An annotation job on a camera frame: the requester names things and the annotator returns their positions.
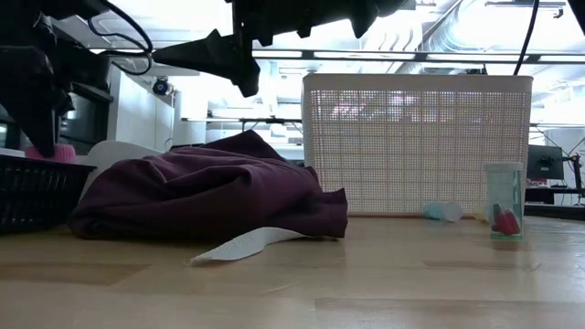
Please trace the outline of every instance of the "wooden table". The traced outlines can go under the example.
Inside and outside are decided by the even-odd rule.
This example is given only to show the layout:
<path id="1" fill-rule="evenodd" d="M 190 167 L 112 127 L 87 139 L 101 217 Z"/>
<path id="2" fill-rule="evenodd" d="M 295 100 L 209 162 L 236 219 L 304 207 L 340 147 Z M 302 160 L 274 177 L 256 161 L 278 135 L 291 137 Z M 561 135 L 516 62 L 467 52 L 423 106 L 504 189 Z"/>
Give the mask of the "wooden table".
<path id="1" fill-rule="evenodd" d="M 352 219 L 342 241 L 288 241 L 186 268 L 210 246 L 0 237 L 0 327 L 585 327 L 585 226 L 529 218 L 522 243 L 473 220 Z"/>

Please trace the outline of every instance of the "white mesh panel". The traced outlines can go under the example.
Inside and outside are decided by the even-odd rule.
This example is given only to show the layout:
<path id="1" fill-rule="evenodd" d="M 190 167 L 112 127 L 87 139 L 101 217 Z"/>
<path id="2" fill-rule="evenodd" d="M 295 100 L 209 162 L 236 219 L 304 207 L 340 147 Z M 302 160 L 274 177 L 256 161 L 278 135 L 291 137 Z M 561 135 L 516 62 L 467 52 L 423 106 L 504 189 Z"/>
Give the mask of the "white mesh panel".
<path id="1" fill-rule="evenodd" d="M 349 210 L 484 204 L 483 165 L 527 162 L 528 77 L 325 75 L 303 81 L 305 161 Z"/>

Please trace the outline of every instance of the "pink object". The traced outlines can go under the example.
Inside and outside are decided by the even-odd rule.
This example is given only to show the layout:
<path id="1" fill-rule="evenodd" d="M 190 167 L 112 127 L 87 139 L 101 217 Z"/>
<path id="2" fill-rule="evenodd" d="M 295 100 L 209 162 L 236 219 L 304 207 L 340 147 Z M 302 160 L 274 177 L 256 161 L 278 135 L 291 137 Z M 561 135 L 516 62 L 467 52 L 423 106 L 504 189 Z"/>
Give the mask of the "pink object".
<path id="1" fill-rule="evenodd" d="M 51 158 L 46 158 L 34 146 L 30 146 L 25 150 L 25 156 L 29 159 L 56 161 L 66 164 L 76 164 L 77 156 L 75 149 L 69 144 L 56 144 L 55 155 Z"/>

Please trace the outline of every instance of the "plastic container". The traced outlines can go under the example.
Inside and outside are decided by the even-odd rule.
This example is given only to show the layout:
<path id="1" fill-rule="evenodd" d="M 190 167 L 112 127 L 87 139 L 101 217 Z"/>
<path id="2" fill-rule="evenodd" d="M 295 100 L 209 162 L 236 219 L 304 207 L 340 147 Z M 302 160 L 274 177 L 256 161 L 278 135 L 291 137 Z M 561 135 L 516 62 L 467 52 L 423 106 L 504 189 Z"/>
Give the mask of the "plastic container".
<path id="1" fill-rule="evenodd" d="M 94 169 L 0 155 L 0 235 L 64 223 Z"/>
<path id="2" fill-rule="evenodd" d="M 522 238 L 521 163 L 486 164 L 487 204 L 485 214 L 494 239 Z"/>

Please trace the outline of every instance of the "red object in container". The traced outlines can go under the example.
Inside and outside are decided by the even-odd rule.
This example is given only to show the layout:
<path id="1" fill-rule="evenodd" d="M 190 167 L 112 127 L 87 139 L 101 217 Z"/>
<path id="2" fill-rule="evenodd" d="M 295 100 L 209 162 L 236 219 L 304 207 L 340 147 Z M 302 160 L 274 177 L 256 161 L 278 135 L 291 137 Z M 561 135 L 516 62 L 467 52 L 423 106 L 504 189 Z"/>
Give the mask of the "red object in container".
<path id="1" fill-rule="evenodd" d="M 75 149 L 69 144 L 56 144 L 55 155 L 51 158 L 44 157 L 34 146 L 30 146 L 25 150 L 25 156 L 29 159 L 56 161 L 64 164 L 76 164 L 78 162 Z"/>
<path id="2" fill-rule="evenodd" d="M 504 210 L 495 217 L 495 225 L 492 230 L 512 236 L 520 233 L 518 221 L 512 210 Z"/>

